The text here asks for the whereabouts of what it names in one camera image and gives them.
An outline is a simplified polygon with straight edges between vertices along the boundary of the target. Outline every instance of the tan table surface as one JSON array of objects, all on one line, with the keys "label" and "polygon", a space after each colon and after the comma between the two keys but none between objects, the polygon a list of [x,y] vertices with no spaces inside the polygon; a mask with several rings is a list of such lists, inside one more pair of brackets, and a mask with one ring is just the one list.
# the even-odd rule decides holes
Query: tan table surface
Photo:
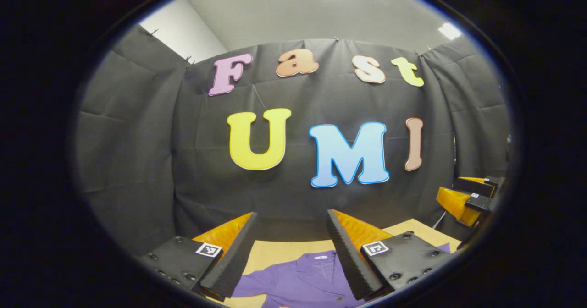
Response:
[{"label": "tan table surface", "polygon": [[[453,239],[452,237],[436,231],[414,219],[407,220],[401,224],[386,227],[383,230],[394,236],[406,231],[413,231],[415,235],[434,246],[440,246],[449,243],[451,253],[453,253],[457,249],[457,246],[461,244],[461,241]],[[283,262],[297,260],[300,256],[302,256],[302,254],[319,253],[327,250],[334,250],[334,244],[330,240],[316,242],[255,241],[243,275],[248,275],[258,270],[263,270],[273,264],[281,264]],[[267,295],[233,297],[226,298],[224,302],[219,302],[210,298],[208,299],[232,308],[259,308],[263,305],[266,296]]]}]

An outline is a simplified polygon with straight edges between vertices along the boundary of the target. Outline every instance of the purple shirt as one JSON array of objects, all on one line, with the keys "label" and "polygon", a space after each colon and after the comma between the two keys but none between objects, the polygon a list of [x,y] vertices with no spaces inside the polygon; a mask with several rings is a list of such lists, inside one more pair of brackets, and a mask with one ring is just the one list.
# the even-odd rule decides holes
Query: purple shirt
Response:
[{"label": "purple shirt", "polygon": [[232,297],[263,293],[267,299],[262,308],[352,308],[365,304],[354,299],[334,250],[303,254],[295,261],[243,275]]}]

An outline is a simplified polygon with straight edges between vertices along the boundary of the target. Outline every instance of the yellow letter u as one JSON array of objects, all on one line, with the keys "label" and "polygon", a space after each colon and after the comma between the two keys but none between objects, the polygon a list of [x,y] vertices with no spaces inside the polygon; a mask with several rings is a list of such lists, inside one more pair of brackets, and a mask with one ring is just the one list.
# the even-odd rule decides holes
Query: yellow letter u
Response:
[{"label": "yellow letter u", "polygon": [[262,171],[277,166],[285,155],[285,120],[292,115],[287,108],[267,110],[263,118],[269,120],[269,149],[264,154],[251,151],[251,124],[256,115],[241,112],[230,115],[230,156],[235,164],[246,170]]}]

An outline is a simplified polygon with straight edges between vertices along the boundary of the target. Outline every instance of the black fabric backdrop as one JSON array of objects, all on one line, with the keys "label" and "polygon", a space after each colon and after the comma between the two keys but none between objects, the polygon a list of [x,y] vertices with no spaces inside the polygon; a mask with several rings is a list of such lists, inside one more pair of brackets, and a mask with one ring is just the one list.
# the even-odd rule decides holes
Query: black fabric backdrop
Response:
[{"label": "black fabric backdrop", "polygon": [[[301,48],[314,53],[316,72],[277,76],[277,58]],[[244,65],[235,90],[208,96],[214,61],[243,53],[251,53],[253,62]],[[351,63],[355,55],[375,58],[386,81],[359,80]],[[390,62],[397,57],[417,65],[423,87],[403,80]],[[435,199],[438,187],[450,187],[455,176],[504,174],[509,128],[500,84],[462,38],[422,56],[346,40],[269,43],[186,70],[181,57],[137,27],[105,58],[84,97],[78,124],[82,189],[105,227],[136,254],[174,234],[195,236],[251,211],[265,225],[258,239],[269,241],[327,239],[328,208],[378,227],[410,218],[432,226],[443,213]],[[292,111],[285,156],[270,170],[244,170],[230,158],[226,119],[255,112],[251,149],[263,153],[269,132],[262,114],[272,108]],[[407,172],[405,120],[411,117],[424,121],[423,164]],[[334,124],[352,144],[369,121],[387,126],[390,179],[311,187],[317,155],[310,128]],[[334,174],[339,176],[336,168]],[[450,217],[439,229],[457,238],[467,233]]]}]

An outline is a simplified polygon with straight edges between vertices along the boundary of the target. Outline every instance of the blue letter m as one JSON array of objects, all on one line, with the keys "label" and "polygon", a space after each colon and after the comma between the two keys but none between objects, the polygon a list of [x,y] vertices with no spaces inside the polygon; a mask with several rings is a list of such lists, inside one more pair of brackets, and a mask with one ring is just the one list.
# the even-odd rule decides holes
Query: blue letter m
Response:
[{"label": "blue letter m", "polygon": [[383,157],[383,133],[385,125],[380,122],[367,122],[359,129],[359,134],[351,148],[338,127],[319,125],[310,128],[310,136],[316,139],[318,170],[312,179],[313,187],[333,187],[338,179],[332,175],[334,162],[344,183],[350,184],[359,165],[363,162],[363,172],[359,183],[381,183],[389,179]]}]

